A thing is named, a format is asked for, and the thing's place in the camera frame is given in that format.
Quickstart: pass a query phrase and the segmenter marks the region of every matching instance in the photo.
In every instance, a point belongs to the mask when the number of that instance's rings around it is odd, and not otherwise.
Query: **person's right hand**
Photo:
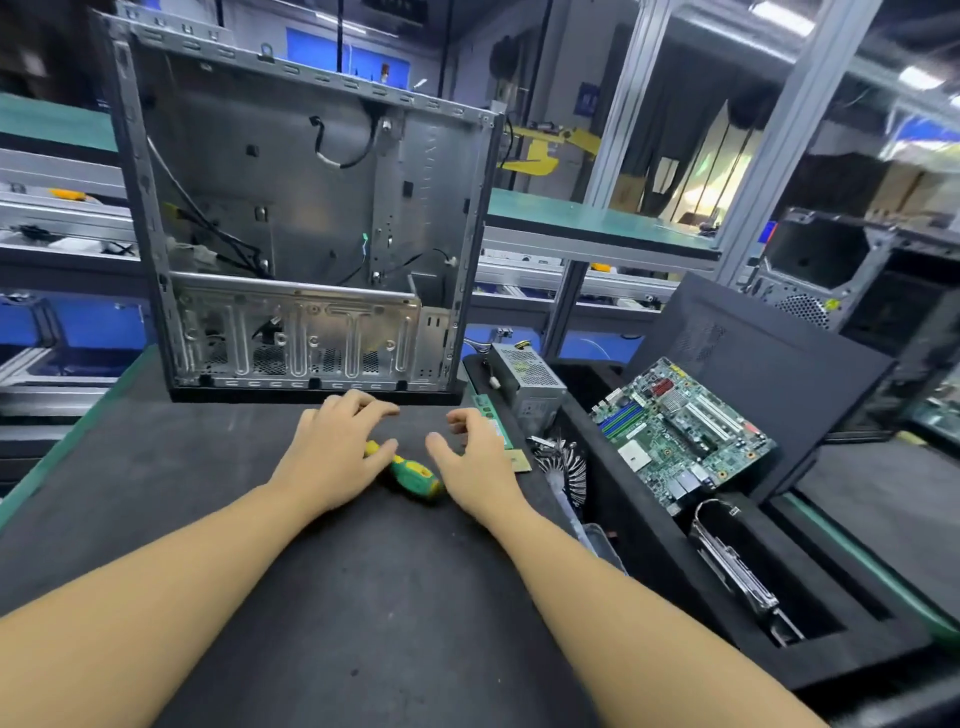
[[[426,436],[426,448],[460,507],[487,528],[503,514],[529,507],[516,484],[503,440],[487,418],[470,408],[455,409],[446,420],[451,431],[467,434],[467,451],[456,454],[437,432]]]

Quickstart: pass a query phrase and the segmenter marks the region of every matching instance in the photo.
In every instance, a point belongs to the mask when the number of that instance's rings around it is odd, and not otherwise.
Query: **glass partition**
[[[723,222],[792,69],[783,44],[800,47],[818,7],[673,13],[610,202],[645,219],[639,236]]]
[[[958,49],[945,12],[885,0],[774,219],[802,207],[960,230]]]

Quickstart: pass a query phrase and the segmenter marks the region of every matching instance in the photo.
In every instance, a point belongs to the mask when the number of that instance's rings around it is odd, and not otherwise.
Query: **motherboard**
[[[777,446],[666,358],[613,390],[590,416],[672,516]]]

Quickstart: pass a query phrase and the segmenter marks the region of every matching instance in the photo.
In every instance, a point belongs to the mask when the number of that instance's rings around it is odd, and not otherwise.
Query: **yellow machine arm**
[[[573,144],[594,157],[600,150],[600,137],[583,129],[561,129],[557,133],[552,133],[514,127],[513,135],[526,136],[530,139],[526,158],[504,162],[503,168],[534,177],[550,174],[560,163],[556,157],[550,156],[551,144]]]

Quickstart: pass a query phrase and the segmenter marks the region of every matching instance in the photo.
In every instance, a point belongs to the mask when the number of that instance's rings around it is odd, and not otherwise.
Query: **power supply unit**
[[[491,344],[487,360],[523,434],[542,435],[553,424],[566,385],[533,349]]]

